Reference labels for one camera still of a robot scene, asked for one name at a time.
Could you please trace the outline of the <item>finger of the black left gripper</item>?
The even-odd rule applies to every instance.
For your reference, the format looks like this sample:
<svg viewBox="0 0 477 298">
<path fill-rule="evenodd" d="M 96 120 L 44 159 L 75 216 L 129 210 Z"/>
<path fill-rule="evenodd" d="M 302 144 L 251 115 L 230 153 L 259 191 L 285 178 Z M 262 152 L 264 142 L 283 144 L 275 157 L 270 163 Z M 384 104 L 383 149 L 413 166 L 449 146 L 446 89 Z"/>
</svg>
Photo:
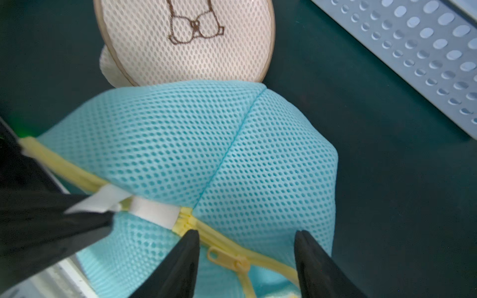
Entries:
<svg viewBox="0 0 477 298">
<path fill-rule="evenodd" d="M 84 195 L 1 191 L 1 282 L 21 283 L 107 237 L 111 211 L 66 210 Z"/>
<path fill-rule="evenodd" d="M 1 189 L 62 192 L 40 164 L 22 154 L 17 135 L 4 120 L 1 120 Z"/>
</svg>

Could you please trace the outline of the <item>cream mesh laundry bag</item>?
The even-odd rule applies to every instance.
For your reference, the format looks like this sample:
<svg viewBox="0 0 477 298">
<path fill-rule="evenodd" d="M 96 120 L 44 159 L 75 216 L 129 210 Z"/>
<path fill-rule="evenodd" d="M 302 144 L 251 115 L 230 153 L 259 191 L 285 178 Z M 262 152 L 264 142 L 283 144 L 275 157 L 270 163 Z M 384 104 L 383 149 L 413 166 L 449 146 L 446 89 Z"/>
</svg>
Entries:
<svg viewBox="0 0 477 298">
<path fill-rule="evenodd" d="M 115 88 L 196 79 L 263 81 L 275 45 L 271 1 L 95 1 L 99 67 Z"/>
</svg>

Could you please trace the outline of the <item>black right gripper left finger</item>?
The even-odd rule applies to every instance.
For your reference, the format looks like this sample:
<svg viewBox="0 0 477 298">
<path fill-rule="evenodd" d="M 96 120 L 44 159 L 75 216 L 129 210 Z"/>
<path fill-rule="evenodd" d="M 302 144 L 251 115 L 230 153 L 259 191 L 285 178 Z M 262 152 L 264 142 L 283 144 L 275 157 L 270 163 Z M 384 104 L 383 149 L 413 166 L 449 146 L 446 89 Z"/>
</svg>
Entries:
<svg viewBox="0 0 477 298">
<path fill-rule="evenodd" d="M 132 298 L 192 298 L 200 255 L 199 232 L 189 230 Z"/>
</svg>

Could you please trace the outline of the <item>teal mesh laundry bag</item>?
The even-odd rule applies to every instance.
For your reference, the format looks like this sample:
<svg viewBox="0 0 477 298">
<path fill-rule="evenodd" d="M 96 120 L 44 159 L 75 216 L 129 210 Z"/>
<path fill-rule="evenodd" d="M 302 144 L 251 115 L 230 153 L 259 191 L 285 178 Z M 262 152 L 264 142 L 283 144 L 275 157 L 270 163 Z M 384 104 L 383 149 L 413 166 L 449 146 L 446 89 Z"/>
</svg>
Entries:
<svg viewBox="0 0 477 298">
<path fill-rule="evenodd" d="M 78 260 L 101 298 L 127 298 L 189 230 L 197 298 L 297 298 L 297 231 L 331 253 L 339 156 L 261 83 L 184 81 L 112 89 L 19 145 L 116 209 Z"/>
</svg>

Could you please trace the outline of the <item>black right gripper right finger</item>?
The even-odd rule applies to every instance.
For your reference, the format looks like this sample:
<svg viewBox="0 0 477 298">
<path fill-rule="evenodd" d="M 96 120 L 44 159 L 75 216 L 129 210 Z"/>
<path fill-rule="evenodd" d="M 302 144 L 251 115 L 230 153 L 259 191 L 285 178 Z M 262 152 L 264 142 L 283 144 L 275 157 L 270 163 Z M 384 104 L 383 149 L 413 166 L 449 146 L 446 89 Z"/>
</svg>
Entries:
<svg viewBox="0 0 477 298">
<path fill-rule="evenodd" d="M 299 230 L 295 234 L 294 257 L 303 298 L 364 298 L 366 296 L 306 230 Z"/>
</svg>

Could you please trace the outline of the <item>light blue plastic basket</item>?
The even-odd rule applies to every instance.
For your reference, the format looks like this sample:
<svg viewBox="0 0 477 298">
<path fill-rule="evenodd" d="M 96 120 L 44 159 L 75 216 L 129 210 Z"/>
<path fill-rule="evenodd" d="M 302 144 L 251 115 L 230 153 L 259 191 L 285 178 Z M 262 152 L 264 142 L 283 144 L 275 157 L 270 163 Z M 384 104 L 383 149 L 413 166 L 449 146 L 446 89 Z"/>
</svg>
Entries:
<svg viewBox="0 0 477 298">
<path fill-rule="evenodd" d="M 477 137 L 476 1 L 315 1 L 471 138 Z"/>
</svg>

